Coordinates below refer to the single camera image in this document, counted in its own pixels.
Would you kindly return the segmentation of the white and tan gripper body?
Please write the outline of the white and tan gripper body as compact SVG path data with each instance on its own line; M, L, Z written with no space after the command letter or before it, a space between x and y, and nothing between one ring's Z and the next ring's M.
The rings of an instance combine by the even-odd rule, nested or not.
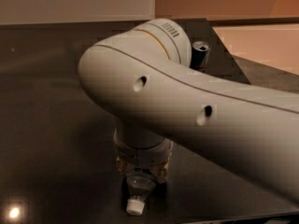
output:
M143 172L160 184L166 182L173 150L172 141L151 135L149 139L142 137L137 140L134 147L130 140L121 139L118 133L114 133L113 141L117 154L116 166L122 175Z

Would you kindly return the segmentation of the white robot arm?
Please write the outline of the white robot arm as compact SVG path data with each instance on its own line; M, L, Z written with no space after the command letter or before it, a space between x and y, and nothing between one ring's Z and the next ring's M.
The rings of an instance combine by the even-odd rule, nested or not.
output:
M89 47L78 75L107 112L298 203L299 95L195 71L191 55L185 31L156 19Z

